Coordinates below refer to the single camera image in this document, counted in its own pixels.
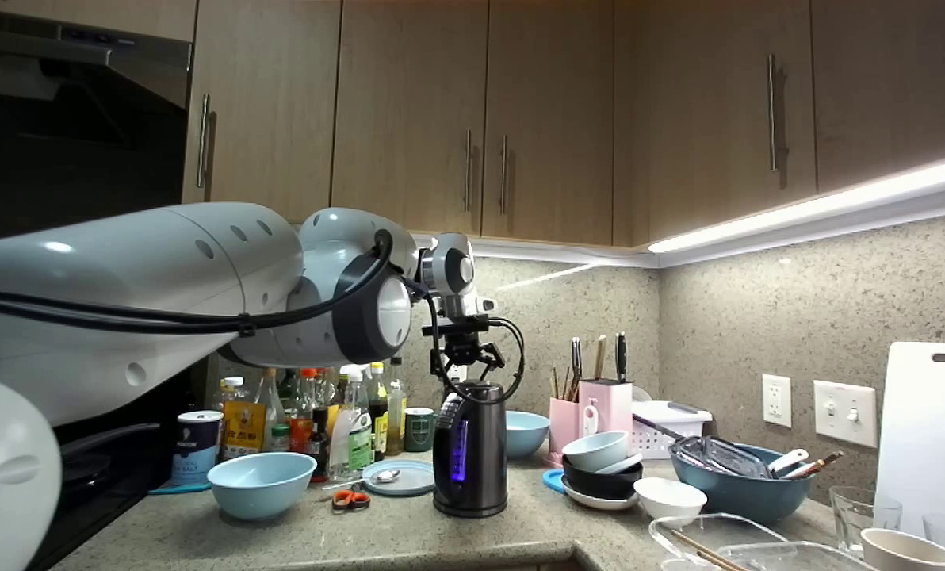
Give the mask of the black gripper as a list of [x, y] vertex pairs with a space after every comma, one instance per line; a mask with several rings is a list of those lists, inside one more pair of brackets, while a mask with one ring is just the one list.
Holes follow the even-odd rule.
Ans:
[[503, 359], [496, 342], [481, 342], [481, 332], [496, 327], [491, 317], [456, 317], [450, 322], [429, 322], [426, 335], [430, 338], [430, 366], [447, 371], [455, 363], [485, 363], [502, 366]]

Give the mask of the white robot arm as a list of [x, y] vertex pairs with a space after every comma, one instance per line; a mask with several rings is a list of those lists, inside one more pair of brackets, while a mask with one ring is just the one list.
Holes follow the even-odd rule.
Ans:
[[215, 348], [261, 366], [364, 363], [430, 307], [430, 366], [472, 360], [496, 322], [472, 244], [324, 205], [180, 204], [0, 237], [0, 571], [51, 528], [57, 431], [114, 413]]

